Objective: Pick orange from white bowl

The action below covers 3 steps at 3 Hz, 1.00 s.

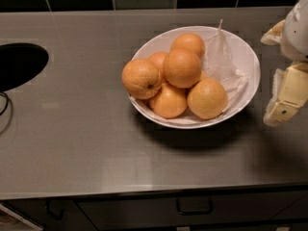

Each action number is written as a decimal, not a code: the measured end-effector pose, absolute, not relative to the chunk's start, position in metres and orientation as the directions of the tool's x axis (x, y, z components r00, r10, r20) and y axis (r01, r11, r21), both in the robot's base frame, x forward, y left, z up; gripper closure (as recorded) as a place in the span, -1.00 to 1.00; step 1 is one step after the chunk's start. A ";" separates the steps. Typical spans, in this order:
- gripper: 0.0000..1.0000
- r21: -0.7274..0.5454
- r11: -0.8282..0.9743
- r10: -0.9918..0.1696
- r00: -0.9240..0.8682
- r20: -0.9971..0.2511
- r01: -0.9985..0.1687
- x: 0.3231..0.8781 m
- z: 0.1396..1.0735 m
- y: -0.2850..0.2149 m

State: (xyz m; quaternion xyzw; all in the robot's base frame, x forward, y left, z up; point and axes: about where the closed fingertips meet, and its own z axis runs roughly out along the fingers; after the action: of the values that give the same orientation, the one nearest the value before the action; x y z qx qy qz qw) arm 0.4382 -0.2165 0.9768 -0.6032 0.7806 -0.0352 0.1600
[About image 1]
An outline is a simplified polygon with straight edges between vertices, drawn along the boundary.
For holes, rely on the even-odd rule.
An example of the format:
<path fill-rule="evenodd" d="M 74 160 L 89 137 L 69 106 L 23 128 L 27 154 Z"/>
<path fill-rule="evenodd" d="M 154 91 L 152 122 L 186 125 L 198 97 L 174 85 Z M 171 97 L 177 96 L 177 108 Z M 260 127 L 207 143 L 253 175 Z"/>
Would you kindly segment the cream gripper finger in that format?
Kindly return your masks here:
<path fill-rule="evenodd" d="M 273 76 L 272 98 L 263 121 L 278 126 L 292 119 L 308 100 L 308 64 L 293 62 Z"/>
<path fill-rule="evenodd" d="M 261 37 L 261 42 L 265 45 L 279 45 L 284 25 L 284 20 L 279 21 L 265 34 L 263 34 L 263 36 Z"/>

